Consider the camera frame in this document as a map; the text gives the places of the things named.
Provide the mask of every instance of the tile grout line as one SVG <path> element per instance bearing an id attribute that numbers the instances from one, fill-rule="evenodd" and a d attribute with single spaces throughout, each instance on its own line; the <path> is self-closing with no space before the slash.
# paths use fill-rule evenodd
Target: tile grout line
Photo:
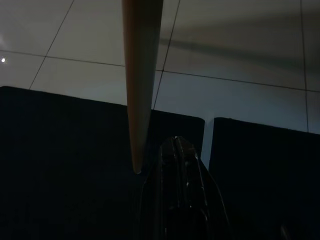
<path id="1" fill-rule="evenodd" d="M 102 64 L 102 65 L 109 65 L 109 66 L 116 66 L 116 67 L 125 67 L 125 65 L 120 65 L 120 64 L 104 63 L 104 62 L 88 61 L 88 60 L 80 60 L 80 59 L 72 59 L 72 58 L 65 58 L 65 57 L 59 57 L 59 56 L 46 56 L 46 58 L 48 58 L 48 59 L 60 59 L 60 60 L 67 60 L 67 61 L 75 61 L 75 62 L 88 63 L 88 64 Z"/>
<path id="2" fill-rule="evenodd" d="M 167 57 L 168 57 L 168 52 L 169 52 L 169 48 L 170 48 L 170 43 L 171 43 L 172 35 L 174 34 L 174 29 L 175 29 L 176 20 L 177 20 L 177 16 L 178 16 L 178 11 L 179 11 L 179 7 L 180 7 L 180 1 L 181 1 L 181 0 L 179 0 L 178 6 L 176 7 L 176 12 L 175 12 L 175 16 L 174 16 L 173 26 L 172 26 L 172 30 L 171 30 L 171 33 L 170 33 L 170 39 L 169 39 L 168 47 L 167 47 L 167 49 L 166 49 L 165 58 L 164 58 L 164 63 L 163 63 L 163 66 L 162 66 L 160 82 L 159 82 L 159 86 L 158 86 L 158 89 L 157 89 L 156 95 L 155 95 L 153 110 L 155 110 L 155 108 L 156 108 L 156 102 L 157 102 L 157 99 L 158 99 L 158 93 L 159 93 L 159 89 L 160 89 L 160 84 L 161 84 L 161 81 L 162 81 L 162 76 L 163 76 L 164 71 L 165 71 L 165 65 L 166 65 L 166 61 L 167 61 Z"/>
<path id="3" fill-rule="evenodd" d="M 302 36 L 302 55 L 303 55 L 303 77 L 305 89 L 305 113 L 306 113 L 306 129 L 309 133 L 309 117 L 308 117 L 308 91 L 307 91 L 307 73 L 306 73 L 306 49 L 305 49 L 305 33 L 304 33 L 304 17 L 302 0 L 300 0 L 300 19 L 301 19 L 301 36 Z"/>
<path id="4" fill-rule="evenodd" d="M 45 56 L 44 56 L 44 58 L 43 58 L 43 61 L 42 61 L 41 65 L 40 65 L 38 71 L 36 72 L 36 74 L 35 74 L 35 76 L 34 76 L 34 79 L 33 79 L 32 83 L 31 83 L 31 85 L 30 85 L 30 87 L 29 87 L 29 90 L 31 89 L 32 85 L 34 84 L 34 82 L 35 82 L 35 80 L 36 80 L 36 78 L 37 78 L 37 76 L 38 76 L 38 73 L 40 72 L 40 69 L 41 69 L 42 65 L 44 64 L 44 62 L 45 62 L 45 60 L 46 60 L 46 58 L 47 58 L 47 55 L 48 55 L 48 53 L 49 53 L 52 45 L 54 44 L 54 42 L 55 42 L 55 40 L 56 40 L 56 37 L 57 37 L 57 35 L 58 35 L 58 33 L 59 33 L 62 25 L 64 24 L 64 22 L 65 22 L 65 20 L 66 20 L 66 17 L 67 17 L 67 15 L 68 15 L 68 13 L 69 13 L 72 5 L 74 4 L 74 2 L 75 2 L 75 0 L 72 0 L 70 6 L 69 6 L 69 8 L 68 8 L 68 11 L 66 11 L 66 14 L 65 14 L 65 16 L 64 16 L 64 18 L 63 18 L 63 20 L 62 20 L 62 22 L 61 22 L 61 24 L 60 24 L 60 26 L 59 26 L 59 28 L 58 28 L 58 31 L 56 32 L 56 34 L 55 34 L 55 36 L 54 36 L 54 38 L 53 38 L 53 41 L 52 41 L 52 43 L 51 43 L 48 51 L 46 52 L 46 54 L 45 54 Z"/>
<path id="5" fill-rule="evenodd" d="M 156 95 L 155 95 L 153 110 L 155 110 L 155 108 L 156 108 L 156 102 L 157 102 L 158 93 L 159 93 L 160 84 L 161 84 L 161 80 L 162 80 L 162 75 L 163 75 L 163 74 L 164 74 L 164 71 L 161 71 L 161 76 L 160 76 L 160 81 L 159 81 L 158 89 L 156 90 Z"/>
<path id="6" fill-rule="evenodd" d="M 45 55 L 22 52 L 22 51 L 11 51 L 11 50 L 1 50 L 0 49 L 0 52 L 10 53 L 10 54 L 22 54 L 22 55 L 35 56 L 35 57 L 45 57 Z"/>
<path id="7" fill-rule="evenodd" d="M 229 78 L 221 78 L 221 77 L 213 77 L 213 76 L 202 76 L 202 75 L 197 75 L 197 74 L 182 73 L 182 72 L 176 72 L 176 71 L 164 71 L 164 72 L 165 72 L 165 73 L 171 73 L 171 74 L 182 74 L 182 75 L 187 75 L 187 76 L 201 77 L 201 78 L 207 78 L 207 79 L 226 80 L 226 81 L 238 82 L 238 83 L 244 83 L 244 84 L 254 84 L 254 85 L 262 85 L 262 86 L 276 87 L 276 88 L 282 88 L 282 89 L 291 89 L 291 90 L 306 91 L 305 89 L 300 89 L 300 88 L 295 88 L 295 87 L 289 87 L 289 86 L 279 86 L 279 85 L 272 85 L 272 84 L 266 84 L 266 83 L 258 83 L 258 82 L 251 82 L 251 81 L 234 80 L 234 79 L 229 79 Z M 320 91 L 313 91 L 313 90 L 310 90 L 310 92 L 320 93 Z"/>

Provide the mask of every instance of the tiled floor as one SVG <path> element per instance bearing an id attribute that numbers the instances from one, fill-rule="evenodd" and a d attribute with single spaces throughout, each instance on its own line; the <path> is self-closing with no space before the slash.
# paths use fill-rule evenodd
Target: tiled floor
<path id="1" fill-rule="evenodd" d="M 320 1 L 164 0 L 153 106 L 320 134 Z M 0 0 L 0 86 L 125 105 L 120 0 Z"/>

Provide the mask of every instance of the floor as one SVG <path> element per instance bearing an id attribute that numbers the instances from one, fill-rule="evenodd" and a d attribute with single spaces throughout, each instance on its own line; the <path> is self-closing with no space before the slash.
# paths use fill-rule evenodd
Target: floor
<path id="1" fill-rule="evenodd" d="M 0 86 L 127 104 L 120 0 L 0 0 Z M 154 109 L 320 134 L 320 1 L 164 0 Z"/>

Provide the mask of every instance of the dark mat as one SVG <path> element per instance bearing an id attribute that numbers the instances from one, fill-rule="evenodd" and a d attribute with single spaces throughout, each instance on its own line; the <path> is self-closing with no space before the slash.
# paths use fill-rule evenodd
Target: dark mat
<path id="1" fill-rule="evenodd" d="M 203 131 L 202 119 L 153 111 L 149 161 L 175 135 L 200 152 Z M 1 240 L 135 239 L 145 178 L 126 106 L 0 88 Z"/>
<path id="2" fill-rule="evenodd" d="M 320 135 L 214 120 L 209 171 L 235 239 L 320 239 Z"/>

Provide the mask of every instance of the black object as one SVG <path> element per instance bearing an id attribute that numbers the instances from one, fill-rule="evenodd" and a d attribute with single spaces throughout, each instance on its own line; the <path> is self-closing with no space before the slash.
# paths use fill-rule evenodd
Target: black object
<path id="1" fill-rule="evenodd" d="M 149 162 L 170 136 L 201 150 L 203 131 L 200 118 L 152 111 Z M 0 88 L 1 240 L 134 239 L 145 179 L 126 106 Z"/>
<path id="2" fill-rule="evenodd" d="M 320 239 L 319 146 L 316 134 L 214 120 L 209 172 L 235 239 Z"/>
<path id="3" fill-rule="evenodd" d="M 170 137 L 145 181 L 140 240 L 231 240 L 218 187 L 183 137 Z"/>

